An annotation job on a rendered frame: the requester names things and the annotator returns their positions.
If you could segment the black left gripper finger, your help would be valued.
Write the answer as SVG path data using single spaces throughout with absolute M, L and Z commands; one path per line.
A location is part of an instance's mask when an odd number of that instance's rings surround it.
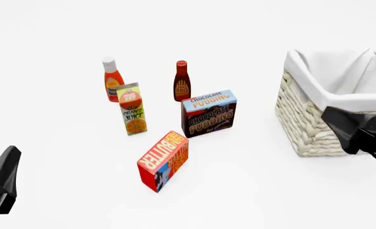
M 16 146 L 9 146 L 0 156 L 0 192 L 17 197 L 16 178 L 21 156 Z

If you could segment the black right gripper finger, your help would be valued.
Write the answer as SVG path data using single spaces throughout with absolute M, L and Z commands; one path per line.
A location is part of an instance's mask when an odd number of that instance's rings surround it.
M 360 151 L 357 131 L 364 116 L 376 116 L 375 114 L 361 114 L 328 106 L 321 118 L 337 136 L 342 149 L 348 154 L 356 154 Z

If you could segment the wicker basket with white liner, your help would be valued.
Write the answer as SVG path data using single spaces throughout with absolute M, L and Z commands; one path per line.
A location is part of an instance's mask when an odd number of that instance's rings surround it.
M 326 107 L 376 115 L 376 52 L 287 52 L 275 112 L 298 156 L 345 156 Z

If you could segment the red butter box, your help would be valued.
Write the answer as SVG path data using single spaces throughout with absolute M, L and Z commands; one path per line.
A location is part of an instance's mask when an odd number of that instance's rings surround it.
M 159 192 L 187 161 L 188 150 L 189 140 L 170 131 L 138 160 L 141 181 Z

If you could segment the chocolate pudding box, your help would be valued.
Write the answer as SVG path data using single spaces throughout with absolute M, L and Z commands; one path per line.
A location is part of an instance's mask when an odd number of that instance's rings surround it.
M 181 127 L 187 138 L 232 127 L 237 99 L 230 90 L 181 102 Z

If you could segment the red ketchup bottle white cap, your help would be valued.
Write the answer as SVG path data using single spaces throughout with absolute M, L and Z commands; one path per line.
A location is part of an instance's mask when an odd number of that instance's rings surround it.
M 124 85 L 123 78 L 117 70 L 114 58 L 105 57 L 102 59 L 102 64 L 104 66 L 104 83 L 108 99 L 111 102 L 118 102 L 116 88 Z

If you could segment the orange juice carton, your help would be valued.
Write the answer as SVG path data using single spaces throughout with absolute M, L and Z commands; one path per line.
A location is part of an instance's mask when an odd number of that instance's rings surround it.
M 139 84 L 135 82 L 118 86 L 116 88 L 116 93 L 120 103 L 127 135 L 134 135 L 147 131 Z

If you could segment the dark red BBQ sauce bottle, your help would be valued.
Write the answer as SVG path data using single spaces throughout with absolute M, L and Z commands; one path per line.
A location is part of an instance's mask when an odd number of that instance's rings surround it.
M 191 83 L 187 72 L 187 62 L 185 60 L 179 60 L 176 63 L 173 89 L 175 101 L 181 102 L 191 97 Z

